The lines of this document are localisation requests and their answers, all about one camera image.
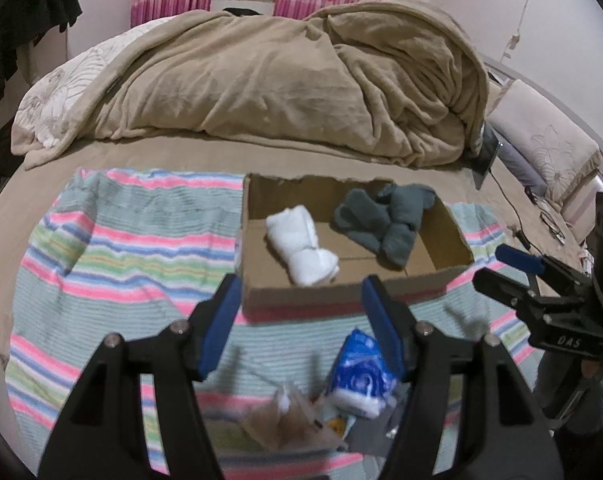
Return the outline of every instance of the gray towel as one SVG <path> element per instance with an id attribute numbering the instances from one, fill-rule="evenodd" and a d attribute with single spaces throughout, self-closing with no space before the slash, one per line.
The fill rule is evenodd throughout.
<path id="1" fill-rule="evenodd" d="M 425 209 L 435 204 L 435 191 L 421 184 L 388 184 L 373 199 L 353 189 L 333 216 L 337 229 L 366 249 L 405 267 L 421 229 Z"/>

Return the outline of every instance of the open cardboard box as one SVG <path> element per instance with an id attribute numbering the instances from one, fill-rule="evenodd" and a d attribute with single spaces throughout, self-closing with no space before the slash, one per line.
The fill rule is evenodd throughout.
<path id="1" fill-rule="evenodd" d="M 361 281 L 377 274 L 389 294 L 411 296 L 444 290 L 474 263 L 472 251 L 448 208 L 439 198 L 424 212 L 422 228 L 404 269 L 393 269 L 377 256 L 331 228 L 335 208 L 348 191 L 365 189 L 371 196 L 390 180 L 338 180 L 307 175 L 295 180 L 250 174 L 244 181 L 242 218 L 243 308 L 358 303 Z M 339 273 L 331 283 L 294 285 L 286 267 L 266 238 L 266 217 L 303 204 L 315 221 L 319 246 L 339 256 Z"/>

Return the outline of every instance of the gray cloth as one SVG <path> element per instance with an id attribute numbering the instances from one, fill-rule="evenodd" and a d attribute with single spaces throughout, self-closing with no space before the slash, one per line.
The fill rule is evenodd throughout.
<path id="1" fill-rule="evenodd" d="M 517 148 L 508 142 L 496 129 L 492 128 L 489 123 L 486 123 L 485 127 L 491 128 L 503 144 L 501 150 L 497 153 L 497 156 L 504 163 L 505 167 L 508 168 L 508 171 L 515 175 L 515 178 L 522 186 L 530 187 L 537 196 L 545 196 L 548 184 L 537 170 L 535 170 L 526 158 L 519 153 Z"/>
<path id="2" fill-rule="evenodd" d="M 333 216 L 337 229 L 366 249 L 406 266 L 425 209 L 435 204 L 435 191 L 421 184 L 388 184 L 371 198 L 353 189 Z"/>

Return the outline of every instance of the striped blanket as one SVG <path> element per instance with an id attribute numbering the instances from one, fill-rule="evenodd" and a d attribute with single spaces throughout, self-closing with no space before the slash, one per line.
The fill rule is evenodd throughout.
<path id="1" fill-rule="evenodd" d="M 539 352 L 512 311 L 477 294 L 473 271 L 504 268 L 494 250 L 504 234 L 482 206 L 451 210 L 476 265 L 439 298 L 406 298 L 419 319 L 454 336 L 492 330 L 529 383 Z M 18 273 L 15 325 L 6 381 L 21 432 L 41 457 L 56 418 L 95 348 L 108 332 L 125 338 L 157 333 L 211 296 L 234 268 L 242 212 L 242 176 L 130 170 L 79 170 L 35 228 Z M 277 384 L 294 381 L 309 395 L 323 387 L 331 363 L 354 327 L 371 333 L 361 308 L 335 305 L 261 319 L 239 312 L 220 365 L 196 385 L 211 442 L 228 479 L 376 478 L 380 460 L 338 452 L 267 453 L 237 424 Z M 438 470 L 453 458 L 460 382 L 453 380 Z M 144 424 L 153 468 L 166 471 L 152 379 L 142 377 Z"/>

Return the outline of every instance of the brown fleece blanket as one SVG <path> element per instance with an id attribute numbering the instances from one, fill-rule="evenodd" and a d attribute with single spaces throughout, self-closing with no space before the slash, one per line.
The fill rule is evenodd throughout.
<path id="1" fill-rule="evenodd" d="M 194 10 L 115 57 L 58 118 L 53 142 L 16 121 L 13 151 L 31 168 L 80 137 L 171 129 L 418 168 L 479 152 L 487 98 L 465 33 L 418 0 L 328 7 L 304 21 Z"/>

